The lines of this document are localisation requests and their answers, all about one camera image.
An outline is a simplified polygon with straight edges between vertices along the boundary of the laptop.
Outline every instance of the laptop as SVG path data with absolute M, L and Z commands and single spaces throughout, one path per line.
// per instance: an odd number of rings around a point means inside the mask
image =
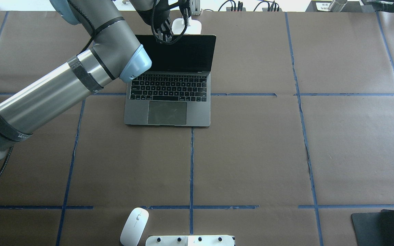
M 154 126 L 211 124 L 214 35 L 184 35 L 172 45 L 136 35 L 152 67 L 127 86 L 124 123 Z

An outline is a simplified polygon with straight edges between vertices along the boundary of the laptop keyboard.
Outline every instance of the laptop keyboard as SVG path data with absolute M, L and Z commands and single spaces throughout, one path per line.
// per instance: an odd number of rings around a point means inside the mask
M 142 74 L 132 80 L 131 100 L 206 101 L 206 76 Z

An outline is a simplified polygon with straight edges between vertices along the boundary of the white mouse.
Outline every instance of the white mouse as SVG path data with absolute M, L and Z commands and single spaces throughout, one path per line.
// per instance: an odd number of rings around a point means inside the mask
M 119 241 L 124 246 L 137 246 L 148 221 L 148 211 L 137 207 L 133 209 L 122 229 Z

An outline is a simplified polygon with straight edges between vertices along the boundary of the trackpad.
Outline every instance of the trackpad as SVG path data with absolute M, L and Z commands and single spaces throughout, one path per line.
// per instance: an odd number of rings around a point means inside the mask
M 150 101 L 148 124 L 186 125 L 186 102 Z

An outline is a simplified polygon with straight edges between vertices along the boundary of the laptop screen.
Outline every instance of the laptop screen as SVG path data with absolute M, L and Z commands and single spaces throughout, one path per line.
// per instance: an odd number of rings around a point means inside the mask
M 136 35 L 136 38 L 152 60 L 149 71 L 211 71 L 214 35 L 184 35 L 172 45 L 158 44 L 153 35 Z

